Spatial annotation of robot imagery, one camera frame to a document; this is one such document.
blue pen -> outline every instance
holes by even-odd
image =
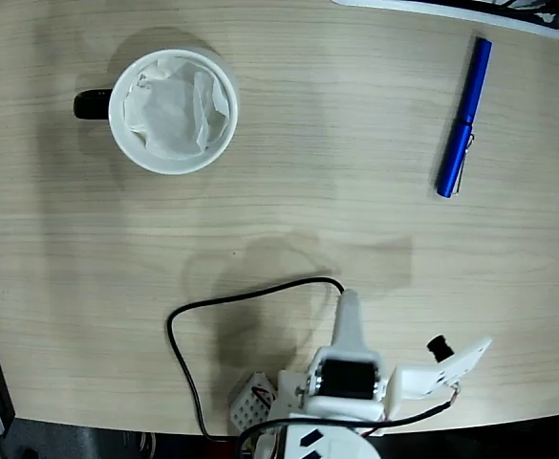
[[[474,140],[472,122],[474,121],[479,99],[481,98],[490,54],[491,42],[478,38],[475,43],[466,84],[463,88],[462,102],[449,135],[449,142],[447,143],[437,182],[437,192],[445,198],[450,198],[452,194],[457,194],[460,190],[463,162],[468,147]]]

white robotic arm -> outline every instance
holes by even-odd
[[[353,290],[338,300],[333,340],[317,350],[306,374],[279,372],[277,397],[268,420],[319,418],[344,421],[395,419],[403,399],[420,399],[443,386],[459,389],[491,343],[484,338],[459,354],[443,337],[428,348],[437,363],[400,364],[391,377],[378,352],[366,347],[360,303]],[[361,432],[343,426],[296,425],[261,435],[255,459],[378,459]]]

cable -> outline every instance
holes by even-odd
[[[453,384],[453,385],[451,386],[451,388],[453,389],[453,395],[451,395],[451,398],[449,399],[449,402],[448,402],[448,403],[449,403],[449,406],[452,406],[452,405],[455,403],[456,399],[458,398],[458,395],[460,395],[460,391],[461,391],[460,383],[459,383],[459,382],[456,382],[455,384]],[[373,433],[375,433],[375,432],[376,432],[377,430],[379,430],[380,428],[382,428],[382,427],[375,427],[375,428],[372,428],[372,429],[370,429],[370,430],[368,430],[368,431],[362,433],[361,436],[364,437],[364,438],[369,437],[370,435],[372,435]]]
[[[251,392],[253,393],[253,395],[255,395],[256,399],[258,399],[260,401],[261,404],[263,404],[267,409],[270,409],[270,403],[267,399],[265,399],[261,392],[266,392],[267,394],[269,393],[267,390],[260,390],[260,387],[252,387],[251,388]]]
[[[342,294],[345,289],[335,279],[330,277],[308,277],[304,279],[294,280],[292,282],[287,282],[285,284],[277,285],[274,287],[269,287],[267,289],[259,290],[256,292],[250,292],[247,294],[240,294],[240,295],[233,295],[233,296],[224,296],[221,298],[216,299],[208,299],[204,301],[197,301],[194,303],[186,304],[181,308],[176,309],[173,311],[168,318],[166,319],[166,334],[168,336],[169,342],[171,344],[171,348],[173,349],[173,353],[177,358],[180,367],[182,368],[183,375],[185,376],[185,380],[190,388],[190,392],[192,394],[192,402],[194,403],[194,408],[196,411],[196,420],[198,422],[199,428],[201,433],[205,437],[206,440],[211,442],[226,442],[227,440],[221,436],[210,435],[204,425],[204,417],[203,417],[203,409],[201,406],[201,398],[199,396],[198,390],[196,388],[196,384],[192,378],[192,374],[185,363],[185,359],[183,358],[182,352],[179,349],[177,344],[177,340],[175,339],[175,335],[173,334],[173,322],[175,318],[182,313],[190,311],[192,309],[203,308],[206,306],[215,306],[220,304],[227,304],[227,303],[235,303],[238,301],[246,301],[249,299],[257,298],[260,296],[270,295],[277,292],[281,292],[284,290],[292,289],[294,287],[299,287],[302,285],[307,284],[316,284],[316,283],[325,283],[331,284],[336,287],[336,289]],[[387,427],[398,427],[398,426],[407,426],[412,423],[416,423],[422,421],[424,419],[430,418],[435,416],[448,407],[450,407],[453,402],[455,402],[455,398],[459,393],[459,389],[456,389],[454,396],[451,398],[450,401],[445,402],[444,404],[439,404],[427,411],[424,411],[418,415],[411,416],[404,419],[398,420],[390,420],[390,421],[380,421],[380,422],[367,422],[367,421],[344,421],[344,420],[336,420],[336,419],[315,419],[315,418],[286,418],[286,419],[275,419],[272,421],[265,421],[260,423],[256,426],[251,426],[244,430],[241,435],[236,440],[236,453],[235,457],[237,459],[244,459],[244,452],[243,452],[243,445],[245,442],[256,433],[262,432],[268,428],[277,428],[282,426],[341,426],[346,428],[371,428],[371,429],[379,429],[379,428],[387,428]]]
[[[173,311],[166,319],[166,334],[168,336],[168,340],[171,344],[171,348],[173,349],[173,353],[175,354],[175,357],[177,358],[177,361],[179,362],[180,367],[182,368],[183,375],[185,376],[185,380],[187,381],[187,385],[190,388],[190,393],[192,394],[192,402],[194,403],[194,409],[196,411],[196,420],[198,422],[199,429],[201,430],[201,433],[203,434],[205,439],[207,439],[208,441],[226,442],[227,440],[221,436],[210,435],[206,429],[206,426],[204,425],[203,409],[201,407],[201,398],[199,397],[199,392],[196,388],[196,384],[192,379],[192,374],[190,373],[190,370],[188,369],[187,364],[185,363],[185,359],[183,358],[182,352],[180,351],[179,346],[177,345],[175,335],[173,334],[173,321],[179,314],[185,313],[192,309],[198,309],[206,306],[215,306],[215,305],[226,304],[226,303],[235,303],[237,301],[246,301],[248,299],[274,294],[277,292],[281,292],[283,290],[292,289],[294,287],[300,287],[301,285],[306,285],[306,284],[331,284],[334,285],[341,294],[345,291],[341,283],[335,279],[332,279],[331,277],[307,277],[304,279],[298,279],[292,282],[287,282],[285,284],[276,285],[274,287],[270,287],[267,289],[258,290],[256,292],[250,292],[248,294],[224,296],[221,298],[208,299],[205,301],[197,301],[194,303],[186,304],[185,306],[182,306],[181,308],[178,308],[175,311]]]

mug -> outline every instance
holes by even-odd
[[[138,74],[162,57],[187,57],[209,69],[223,84],[230,117],[228,125],[217,142],[202,153],[186,159],[168,159],[153,155],[145,148],[139,136],[124,121],[124,100]],[[228,64],[215,53],[203,48],[179,48],[155,51],[140,57],[119,76],[114,89],[93,89],[75,96],[74,115],[82,120],[109,120],[114,140],[122,152],[141,167],[166,175],[181,175],[202,169],[217,160],[228,147],[239,118],[239,87],[236,76]]]

white tissue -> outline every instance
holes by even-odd
[[[184,160],[217,141],[230,112],[220,80],[185,57],[164,57],[145,67],[124,100],[124,120],[146,149]]]

